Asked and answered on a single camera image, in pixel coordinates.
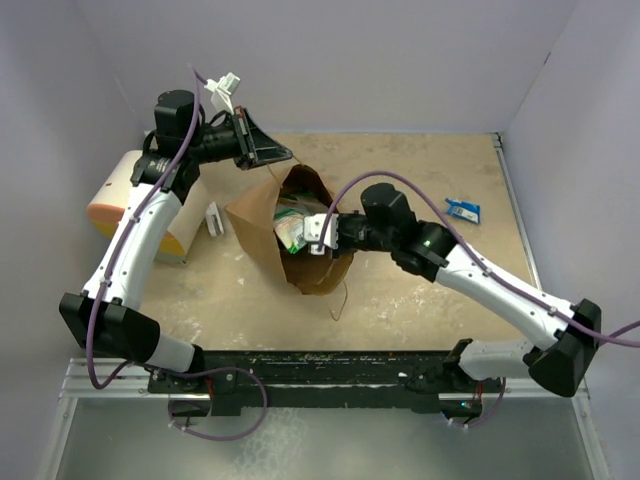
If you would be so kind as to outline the brown paper bag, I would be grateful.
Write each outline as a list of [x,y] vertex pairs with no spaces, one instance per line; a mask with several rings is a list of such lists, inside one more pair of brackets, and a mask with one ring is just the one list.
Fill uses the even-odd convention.
[[329,252],[313,255],[307,247],[297,253],[284,249],[274,231],[273,217],[279,198],[294,193],[307,193],[325,208],[333,201],[333,192],[318,172],[295,164],[271,171],[267,179],[228,203],[227,217],[244,252],[270,278],[289,283],[303,295],[329,295],[345,280],[354,255],[335,258]]

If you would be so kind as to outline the green white snack packet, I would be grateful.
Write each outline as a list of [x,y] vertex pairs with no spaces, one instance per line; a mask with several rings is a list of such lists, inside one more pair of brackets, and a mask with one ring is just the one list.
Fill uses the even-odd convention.
[[304,217],[323,213],[326,206],[311,195],[283,194],[275,206],[273,229],[283,249],[296,254],[306,246]]

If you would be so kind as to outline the blue snack packet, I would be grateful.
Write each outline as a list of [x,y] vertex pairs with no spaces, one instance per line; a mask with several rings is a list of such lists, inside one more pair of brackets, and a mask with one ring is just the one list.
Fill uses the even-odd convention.
[[481,206],[479,204],[449,197],[445,199],[445,202],[447,215],[476,225],[481,223]]

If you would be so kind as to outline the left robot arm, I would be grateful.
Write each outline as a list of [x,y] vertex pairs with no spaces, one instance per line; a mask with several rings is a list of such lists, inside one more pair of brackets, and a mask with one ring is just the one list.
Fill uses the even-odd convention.
[[250,170],[292,158],[246,109],[235,107],[220,124],[202,119],[193,93],[162,93],[156,128],[134,164],[128,203],[98,268],[78,294],[66,293],[59,312],[87,357],[111,356],[171,370],[184,392],[202,387],[206,369],[194,345],[162,333],[140,313],[142,293],[171,222],[184,205],[203,164],[231,159]]

